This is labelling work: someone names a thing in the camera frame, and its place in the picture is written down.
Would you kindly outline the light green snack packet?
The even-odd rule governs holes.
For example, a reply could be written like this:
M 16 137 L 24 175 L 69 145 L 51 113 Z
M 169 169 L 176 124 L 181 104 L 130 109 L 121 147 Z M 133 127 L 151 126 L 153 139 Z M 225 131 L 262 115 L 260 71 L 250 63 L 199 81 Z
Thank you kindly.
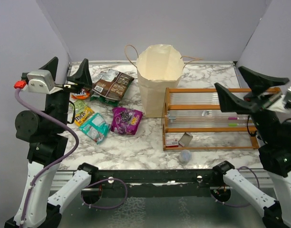
M 70 101 L 70 107 L 73 108 L 75 114 L 80 114 L 86 107 L 88 107 L 88 105 L 84 100 L 76 100 L 74 102 Z

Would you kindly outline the dark brown snack bag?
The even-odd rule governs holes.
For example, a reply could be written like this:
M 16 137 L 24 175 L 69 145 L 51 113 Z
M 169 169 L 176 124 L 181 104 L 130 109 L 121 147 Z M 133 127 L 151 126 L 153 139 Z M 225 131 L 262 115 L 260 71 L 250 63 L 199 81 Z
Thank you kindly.
M 119 72 L 112 82 L 100 79 L 98 82 L 93 83 L 92 91 L 107 99 L 121 101 L 133 81 L 133 77 Z

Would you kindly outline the yellow orange snack packet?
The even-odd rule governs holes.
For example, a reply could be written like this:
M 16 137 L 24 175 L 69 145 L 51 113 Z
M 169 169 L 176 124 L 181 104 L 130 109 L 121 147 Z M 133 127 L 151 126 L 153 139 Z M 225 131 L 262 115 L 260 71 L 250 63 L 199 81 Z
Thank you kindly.
M 81 126 L 92 114 L 94 114 L 94 111 L 90 107 L 85 106 L 75 114 L 74 123 L 77 126 Z

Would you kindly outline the dark green snack bag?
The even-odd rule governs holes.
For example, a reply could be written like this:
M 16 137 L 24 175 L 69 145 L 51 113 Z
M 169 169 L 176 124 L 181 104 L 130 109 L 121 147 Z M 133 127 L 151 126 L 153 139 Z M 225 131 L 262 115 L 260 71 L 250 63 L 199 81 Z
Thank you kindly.
M 90 101 L 94 101 L 94 100 L 98 100 L 101 103 L 104 103 L 104 104 L 107 104 L 107 105 L 110 105 L 113 107 L 117 107 L 119 105 L 119 102 L 120 102 L 120 101 L 116 101 L 116 100 L 107 99 L 107 98 L 95 93 L 94 91 L 92 91 L 90 93 Z

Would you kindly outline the teal foil snack packet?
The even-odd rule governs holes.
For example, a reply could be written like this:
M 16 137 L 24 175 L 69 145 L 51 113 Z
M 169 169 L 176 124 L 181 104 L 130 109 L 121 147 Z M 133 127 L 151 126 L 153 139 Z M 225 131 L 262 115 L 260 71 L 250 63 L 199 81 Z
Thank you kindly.
M 101 144 L 107 137 L 110 127 L 100 113 L 95 113 L 79 129 L 96 144 Z

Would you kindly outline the purple snack packet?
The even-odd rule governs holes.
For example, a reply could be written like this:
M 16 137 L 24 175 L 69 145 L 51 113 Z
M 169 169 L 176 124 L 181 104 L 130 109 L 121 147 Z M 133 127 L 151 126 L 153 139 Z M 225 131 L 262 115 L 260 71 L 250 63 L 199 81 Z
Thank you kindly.
M 141 111 L 124 108 L 115 107 L 112 109 L 113 120 L 110 130 L 119 135 L 135 135 L 143 113 Z

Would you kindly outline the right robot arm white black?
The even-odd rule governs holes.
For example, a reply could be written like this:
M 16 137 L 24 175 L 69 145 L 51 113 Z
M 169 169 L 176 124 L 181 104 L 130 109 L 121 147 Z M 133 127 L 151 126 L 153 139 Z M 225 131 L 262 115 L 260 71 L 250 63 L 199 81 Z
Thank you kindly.
M 215 83 L 220 109 L 223 113 L 251 117 L 264 143 L 258 149 L 260 161 L 273 182 L 276 196 L 266 195 L 227 161 L 214 166 L 212 181 L 236 190 L 258 211 L 266 227 L 291 228 L 291 118 L 281 122 L 277 116 L 291 111 L 291 87 L 285 94 L 266 94 L 269 88 L 285 85 L 289 79 L 267 76 L 244 66 L 239 71 L 251 91 L 240 99 Z

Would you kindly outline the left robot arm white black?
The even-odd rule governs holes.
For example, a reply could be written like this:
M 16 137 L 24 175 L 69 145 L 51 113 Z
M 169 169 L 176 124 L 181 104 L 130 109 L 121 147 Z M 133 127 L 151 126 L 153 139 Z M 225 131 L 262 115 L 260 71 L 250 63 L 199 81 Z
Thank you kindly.
M 79 165 L 73 177 L 55 195 L 50 194 L 53 179 L 66 151 L 71 132 L 68 121 L 70 94 L 92 86 L 88 60 L 65 84 L 55 82 L 58 58 L 41 68 L 23 73 L 14 85 L 16 100 L 25 107 L 15 119 L 16 137 L 29 144 L 28 175 L 16 215 L 5 222 L 7 228 L 56 228 L 69 203 L 85 188 L 99 180 L 98 168 Z

